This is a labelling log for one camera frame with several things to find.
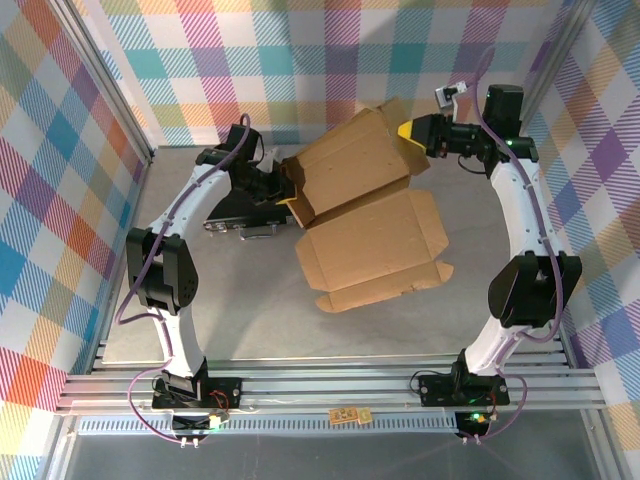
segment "small yellow label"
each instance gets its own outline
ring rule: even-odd
[[[357,421],[358,409],[356,407],[334,408],[333,410],[329,410],[329,423],[331,425]]]
[[[371,415],[371,409],[369,407],[358,408],[358,423],[364,425],[365,423],[373,422],[373,416]]]

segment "gray floor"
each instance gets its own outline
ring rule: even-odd
[[[200,151],[159,151],[138,225],[148,225],[169,205]],[[200,277],[194,322],[207,357],[438,354],[457,352],[472,342],[488,318],[489,282],[508,260],[500,203],[484,176],[464,172],[455,159],[433,160],[412,186],[436,197],[450,240],[441,258],[454,265],[453,277],[435,289],[340,314],[324,313],[314,303],[321,292],[309,288],[298,264],[298,227],[247,242],[235,233],[210,237],[203,230],[189,247]],[[127,313],[141,311],[132,305]],[[111,329],[104,361],[161,359],[151,321]]]
[[[181,450],[151,435],[79,436],[66,478],[600,478],[579,412],[525,412],[486,446],[461,443],[453,434],[229,435],[199,450]]]

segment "cardboard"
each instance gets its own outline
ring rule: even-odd
[[[328,292],[316,301],[326,312],[436,287],[453,273],[435,260],[449,241],[433,196],[407,188],[429,166],[396,134],[407,120],[390,100],[285,162],[297,186],[289,208],[307,229],[296,252],[311,288]]]

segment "plaid fabric backdrop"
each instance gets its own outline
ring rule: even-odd
[[[571,3],[76,0],[160,145],[216,143],[245,111],[268,144],[311,142],[396,95],[413,116],[431,113],[434,89],[471,78],[489,45],[496,57],[484,82],[511,82],[521,71],[521,83],[542,63],[553,15]],[[461,117],[468,111],[463,102]]]
[[[598,2],[529,128],[549,213],[584,264],[565,325],[640,478],[640,8]]]
[[[0,478],[27,479],[105,307],[143,164],[46,0],[0,12]]]

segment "box flap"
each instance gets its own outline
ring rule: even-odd
[[[400,100],[392,99],[363,110],[287,159],[287,173],[298,188],[298,199],[289,205],[301,225],[310,223],[311,212],[320,216],[425,170],[429,164],[421,149],[397,135],[407,120]]]
[[[437,287],[447,282],[452,274],[453,266],[448,263],[429,262],[331,292],[318,298],[316,305],[328,313],[344,312],[405,293]]]
[[[447,243],[433,196],[402,190],[314,226],[296,250],[311,286],[336,291],[429,263]]]

